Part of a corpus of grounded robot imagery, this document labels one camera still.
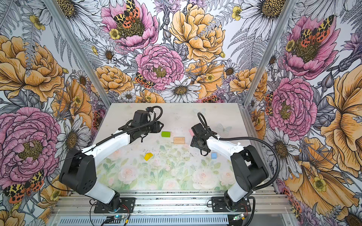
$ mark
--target black mounting plate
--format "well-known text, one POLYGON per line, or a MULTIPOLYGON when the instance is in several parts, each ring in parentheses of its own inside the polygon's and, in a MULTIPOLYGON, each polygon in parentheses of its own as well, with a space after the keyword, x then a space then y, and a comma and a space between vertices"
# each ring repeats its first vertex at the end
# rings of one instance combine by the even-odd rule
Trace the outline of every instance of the black mounting plate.
POLYGON ((226 204, 224 202, 224 197, 211 197, 211 203, 212 203, 212 211, 219 213, 219 212, 250 212, 251 207, 250 204, 248 205, 247 200, 240 200, 239 208, 235 211, 230 211, 228 208, 226 208, 226 204))
MULTIPOLYGON (((121 204, 125 205, 130 213, 133 213, 135 200, 136 198, 120 198, 121 204)), ((104 203, 98 201, 96 207, 94 208, 94 213, 127 213, 127 209, 121 206, 118 211, 112 212, 112 210, 104 203)))

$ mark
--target floral tabletop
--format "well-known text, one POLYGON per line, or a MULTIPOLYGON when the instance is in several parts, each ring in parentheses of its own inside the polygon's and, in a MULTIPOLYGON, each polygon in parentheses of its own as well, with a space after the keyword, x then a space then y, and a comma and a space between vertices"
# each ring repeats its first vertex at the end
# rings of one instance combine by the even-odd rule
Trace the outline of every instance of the floral tabletop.
MULTIPOLYGON (((235 183, 231 162, 223 156, 211 159, 200 150, 190 147, 189 129, 199 123, 201 112, 210 128, 221 137, 247 136, 246 128, 236 103, 222 104, 158 104, 163 108, 160 121, 163 131, 171 131, 171 137, 161 133, 149 134, 134 141, 106 158, 97 166, 98 179, 110 188, 120 190, 227 190, 235 183), (184 145, 174 145, 173 137, 185 137, 184 145), (146 153, 153 156, 146 161, 146 153)), ((136 110, 151 106, 148 103, 114 103, 108 110, 98 131, 98 142, 133 118, 136 110)), ((250 145, 249 141, 241 145, 250 145)))

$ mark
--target tabletop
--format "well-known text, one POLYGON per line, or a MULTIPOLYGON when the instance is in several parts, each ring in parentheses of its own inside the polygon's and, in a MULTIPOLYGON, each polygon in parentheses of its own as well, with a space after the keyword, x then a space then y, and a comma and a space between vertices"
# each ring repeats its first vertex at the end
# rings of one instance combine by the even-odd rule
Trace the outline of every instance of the tabletop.
MULTIPOLYGON (((94 143, 110 136, 133 118, 136 110, 158 105, 163 108, 159 119, 162 131, 171 137, 151 133, 143 139, 120 148, 97 166, 97 177, 116 191, 123 190, 227 190, 235 183, 232 165, 217 154, 202 156, 200 150, 190 147, 189 129, 199 123, 201 112, 210 128, 221 137, 247 136, 247 131, 236 103, 113 103, 95 137, 94 143), (185 137, 184 145, 173 144, 173 137, 185 137), (147 153, 153 156, 146 161, 147 153)), ((242 146, 249 140, 240 141, 242 146)))

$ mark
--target green block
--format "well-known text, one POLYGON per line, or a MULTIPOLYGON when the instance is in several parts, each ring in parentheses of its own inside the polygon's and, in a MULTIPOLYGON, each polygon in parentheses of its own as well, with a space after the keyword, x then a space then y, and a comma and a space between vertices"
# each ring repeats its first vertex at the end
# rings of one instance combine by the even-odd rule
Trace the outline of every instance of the green block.
POLYGON ((162 131, 161 137, 171 137, 171 132, 162 131))

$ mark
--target metal post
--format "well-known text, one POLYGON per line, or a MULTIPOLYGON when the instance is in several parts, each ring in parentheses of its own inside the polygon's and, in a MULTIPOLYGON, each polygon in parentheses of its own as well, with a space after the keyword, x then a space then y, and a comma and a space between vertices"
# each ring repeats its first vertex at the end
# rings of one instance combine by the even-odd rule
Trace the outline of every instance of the metal post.
POLYGON ((255 73, 255 77, 253 79, 253 81, 250 84, 250 88, 247 92, 247 95, 244 99, 244 107, 247 107, 251 98, 254 95, 254 92, 258 86, 259 81, 261 80, 261 77, 263 76, 265 67, 270 59, 270 57, 272 56, 273 52, 274 52, 274 48, 277 45, 277 42, 280 38, 280 35, 282 34, 285 26, 288 23, 288 20, 293 12, 293 9, 296 5, 297 0, 287 0, 285 2, 284 8, 280 14, 277 26, 274 30, 274 32, 271 34, 270 39, 269 39, 269 43, 264 51, 264 54, 260 60, 260 63, 258 65, 258 68, 256 70, 255 73))
POLYGON ((77 37, 75 36, 73 30, 70 27, 69 21, 64 16, 62 10, 60 9, 56 0, 45 0, 43 1, 49 12, 51 13, 53 19, 56 21, 58 29, 61 31, 62 36, 68 41, 70 47, 73 49, 73 52, 77 56, 78 60, 84 67, 85 72, 90 77, 94 87, 97 89, 99 96, 103 100, 107 108, 111 105, 111 100, 109 99, 107 93, 99 82, 98 77, 96 76, 90 62, 88 61, 85 53, 80 46, 77 37))

